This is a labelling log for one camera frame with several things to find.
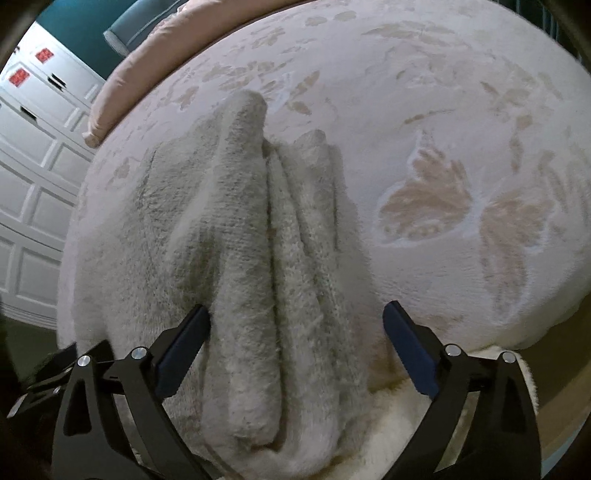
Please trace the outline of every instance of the metal screw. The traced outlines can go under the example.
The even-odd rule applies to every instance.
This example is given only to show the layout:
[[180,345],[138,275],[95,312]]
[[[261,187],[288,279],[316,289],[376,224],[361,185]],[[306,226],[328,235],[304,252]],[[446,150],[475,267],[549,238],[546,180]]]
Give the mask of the metal screw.
[[85,367],[86,365],[88,365],[90,363],[90,357],[88,355],[82,355],[79,359],[78,359],[78,365],[80,367]]
[[503,352],[502,357],[506,364],[514,364],[517,361],[517,357],[513,352]]
[[462,354],[462,349],[457,345],[450,343],[445,347],[445,353],[449,356],[460,356]]
[[141,360],[143,357],[146,356],[147,353],[148,351],[143,346],[139,346],[132,350],[131,358],[133,358],[134,360]]

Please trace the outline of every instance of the green wall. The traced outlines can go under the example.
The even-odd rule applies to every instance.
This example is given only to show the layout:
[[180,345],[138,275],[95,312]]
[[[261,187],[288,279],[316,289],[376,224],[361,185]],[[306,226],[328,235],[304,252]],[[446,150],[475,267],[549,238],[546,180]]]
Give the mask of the green wall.
[[122,58],[103,38],[103,32],[135,0],[54,0],[37,22],[103,78]]

